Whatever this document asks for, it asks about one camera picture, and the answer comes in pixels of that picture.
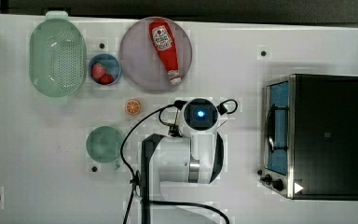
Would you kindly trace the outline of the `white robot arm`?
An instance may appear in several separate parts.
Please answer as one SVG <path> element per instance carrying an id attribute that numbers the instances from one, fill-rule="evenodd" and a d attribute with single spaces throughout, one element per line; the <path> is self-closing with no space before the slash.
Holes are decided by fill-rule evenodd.
<path id="1" fill-rule="evenodd" d="M 226 111 L 203 98 L 177 100 L 173 106 L 179 110 L 177 134 L 153 133 L 141 144 L 141 224 L 214 224 L 186 211 L 187 206 L 212 211 L 230 224 L 224 213 L 210 205 L 169 202 L 160 193 L 162 182 L 210 184 L 224 161 L 224 142 L 217 129 Z"/>

